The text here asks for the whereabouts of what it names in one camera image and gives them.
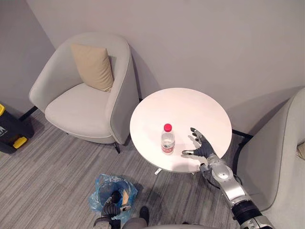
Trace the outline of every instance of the bottle label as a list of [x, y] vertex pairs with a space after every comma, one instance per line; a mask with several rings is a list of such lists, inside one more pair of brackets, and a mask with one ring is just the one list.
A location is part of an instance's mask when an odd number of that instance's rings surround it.
[[170, 148], [166, 148], [162, 145], [162, 151], [165, 153], [171, 153], [173, 151], [174, 146], [170, 147]]

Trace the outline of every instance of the chair seat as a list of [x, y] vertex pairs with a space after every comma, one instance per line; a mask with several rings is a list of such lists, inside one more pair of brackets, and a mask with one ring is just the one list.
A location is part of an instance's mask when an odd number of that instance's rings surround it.
[[109, 92], [81, 83], [54, 99], [46, 119], [59, 129], [84, 138], [111, 138], [105, 118]]

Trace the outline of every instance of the plastic bottle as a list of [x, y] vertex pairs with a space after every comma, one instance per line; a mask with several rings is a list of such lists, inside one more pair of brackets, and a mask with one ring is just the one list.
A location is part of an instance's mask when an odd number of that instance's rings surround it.
[[171, 124], [165, 124], [161, 136], [162, 151], [166, 154], [173, 152], [175, 147], [175, 135]]

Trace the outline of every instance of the chair leg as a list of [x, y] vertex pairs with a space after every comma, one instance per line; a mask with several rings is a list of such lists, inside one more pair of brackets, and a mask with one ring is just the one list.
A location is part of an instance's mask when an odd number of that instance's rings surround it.
[[120, 146], [117, 142], [113, 143], [114, 148], [116, 149], [116, 152], [118, 152], [118, 154], [121, 152], [120, 151]]

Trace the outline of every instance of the round table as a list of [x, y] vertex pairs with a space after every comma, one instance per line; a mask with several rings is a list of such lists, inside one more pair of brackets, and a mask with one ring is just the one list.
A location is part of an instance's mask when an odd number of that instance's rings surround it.
[[[161, 149], [164, 124], [170, 123], [175, 134], [175, 148], [170, 155]], [[232, 127], [225, 110], [213, 98], [196, 90], [169, 88], [143, 99], [135, 108], [130, 122], [134, 146], [151, 164], [177, 173], [193, 173], [206, 159], [182, 156], [186, 149], [196, 149], [190, 127], [200, 131], [221, 158], [227, 151]]]

